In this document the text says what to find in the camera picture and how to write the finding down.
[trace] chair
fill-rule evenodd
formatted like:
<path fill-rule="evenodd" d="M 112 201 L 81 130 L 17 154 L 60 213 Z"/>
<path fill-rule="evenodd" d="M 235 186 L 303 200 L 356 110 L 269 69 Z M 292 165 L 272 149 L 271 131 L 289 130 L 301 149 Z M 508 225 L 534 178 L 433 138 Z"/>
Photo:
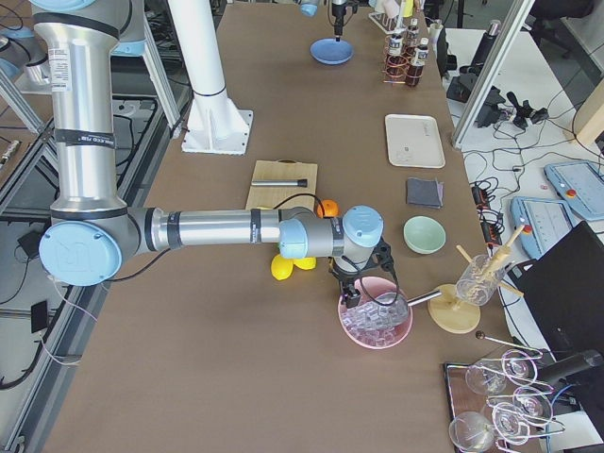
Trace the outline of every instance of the chair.
<path fill-rule="evenodd" d="M 530 35 L 537 45 L 541 39 L 548 40 L 566 50 L 564 56 L 567 58 L 571 53 L 569 44 L 562 41 L 553 28 L 545 26 L 545 21 L 561 19 L 562 17 L 581 18 L 588 16 L 594 10 L 595 0 L 536 0 L 530 9 L 530 15 L 535 18 Z"/>

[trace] clear plastic container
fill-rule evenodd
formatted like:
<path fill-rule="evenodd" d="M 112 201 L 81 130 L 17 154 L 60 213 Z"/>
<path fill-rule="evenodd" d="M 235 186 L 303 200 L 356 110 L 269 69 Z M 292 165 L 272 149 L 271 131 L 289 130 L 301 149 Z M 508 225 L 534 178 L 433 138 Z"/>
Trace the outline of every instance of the clear plastic container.
<path fill-rule="evenodd" d="M 472 259 L 455 285 L 457 297 L 468 304 L 482 306 L 486 304 L 505 276 L 505 269 L 485 274 L 490 258 L 478 255 Z"/>

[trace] wooden cutting board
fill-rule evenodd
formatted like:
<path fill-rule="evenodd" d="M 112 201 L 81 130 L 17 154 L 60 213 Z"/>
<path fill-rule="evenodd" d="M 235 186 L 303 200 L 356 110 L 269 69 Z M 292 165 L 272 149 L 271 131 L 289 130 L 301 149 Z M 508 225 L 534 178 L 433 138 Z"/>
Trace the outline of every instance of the wooden cutting board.
<path fill-rule="evenodd" d="M 317 185 L 317 170 L 316 163 L 301 163 L 291 161 L 270 161 L 257 160 L 254 167 L 254 175 L 251 181 L 261 179 L 307 179 L 308 187 L 249 187 L 247 202 L 245 208 L 267 208 L 271 209 L 288 196 L 297 193 L 312 193 L 315 194 Z M 302 206 L 313 210 L 314 200 L 310 196 L 297 196 L 291 201 L 285 203 L 281 208 L 293 208 Z"/>

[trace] white tray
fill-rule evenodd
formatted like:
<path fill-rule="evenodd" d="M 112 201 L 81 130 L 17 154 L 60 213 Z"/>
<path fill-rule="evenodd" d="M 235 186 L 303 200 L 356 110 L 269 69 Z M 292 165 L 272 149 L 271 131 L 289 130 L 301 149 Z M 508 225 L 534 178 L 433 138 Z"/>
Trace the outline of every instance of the white tray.
<path fill-rule="evenodd" d="M 445 154 L 436 120 L 423 115 L 386 115 L 388 160 L 397 167 L 443 168 Z"/>

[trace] metal rolling pin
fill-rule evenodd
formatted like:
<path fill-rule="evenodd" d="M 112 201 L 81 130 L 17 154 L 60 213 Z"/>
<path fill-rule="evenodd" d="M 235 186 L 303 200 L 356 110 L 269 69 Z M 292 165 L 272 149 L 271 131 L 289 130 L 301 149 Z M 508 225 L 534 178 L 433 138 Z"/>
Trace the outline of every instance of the metal rolling pin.
<path fill-rule="evenodd" d="M 254 187 L 309 187 L 307 179 L 259 179 L 252 181 Z"/>

